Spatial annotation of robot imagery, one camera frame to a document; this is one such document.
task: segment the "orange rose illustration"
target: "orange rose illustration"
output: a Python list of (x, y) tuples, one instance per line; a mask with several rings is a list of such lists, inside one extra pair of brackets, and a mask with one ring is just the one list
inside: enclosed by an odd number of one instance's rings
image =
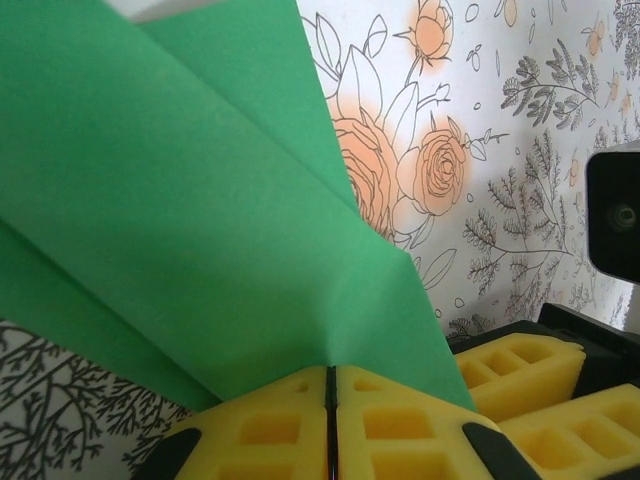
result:
[(391, 240), (393, 207), (398, 201), (397, 160), (389, 140), (362, 110), (364, 123), (352, 118), (334, 121), (351, 188), (362, 218)]
[(460, 198), (466, 154), (459, 137), (458, 129), (434, 130), (400, 160), (400, 189), (423, 212), (444, 215)]
[(453, 41), (453, 12), (447, 0), (424, 2), (414, 26), (396, 37), (406, 38), (415, 48), (416, 60), (409, 77), (418, 63), (422, 71), (425, 62), (433, 65), (434, 60), (445, 59)]

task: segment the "floral wallpaper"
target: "floral wallpaper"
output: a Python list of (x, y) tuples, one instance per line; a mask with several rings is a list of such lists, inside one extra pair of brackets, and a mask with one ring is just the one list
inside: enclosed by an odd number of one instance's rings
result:
[[(640, 2), (298, 0), (360, 213), (451, 341), (545, 301), (618, 328), (583, 171), (640, 138)], [(185, 409), (0, 322), (0, 479), (128, 478)]]

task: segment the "green paper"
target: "green paper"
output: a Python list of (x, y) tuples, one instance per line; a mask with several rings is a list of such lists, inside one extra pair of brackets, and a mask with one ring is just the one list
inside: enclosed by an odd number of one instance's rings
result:
[(226, 1), (140, 28), (358, 211), (295, 0)]
[(155, 345), (0, 222), (2, 312), (26, 329), (194, 410), (218, 403)]
[(222, 398), (355, 364), (471, 407), (409, 257), (296, 159), (101, 4), (1, 5), (8, 223)]

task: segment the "yellow foam block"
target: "yellow foam block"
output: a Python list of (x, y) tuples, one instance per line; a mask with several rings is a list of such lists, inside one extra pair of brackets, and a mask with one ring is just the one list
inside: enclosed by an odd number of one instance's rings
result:
[(491, 480), (462, 425), (493, 422), (366, 370), (337, 370), (340, 480)]
[(640, 389), (621, 385), (502, 422), (544, 480), (592, 480), (640, 464)]
[(301, 370), (181, 422), (202, 437), (176, 480), (326, 480), (326, 368)]
[(524, 333), (456, 355), (478, 411), (494, 422), (569, 400), (585, 358), (580, 345)]

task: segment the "black device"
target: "black device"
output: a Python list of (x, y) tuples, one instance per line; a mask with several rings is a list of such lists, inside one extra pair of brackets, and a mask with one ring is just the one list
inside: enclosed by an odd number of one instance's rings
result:
[(640, 141), (592, 155), (586, 191), (591, 262), (607, 275), (640, 283)]

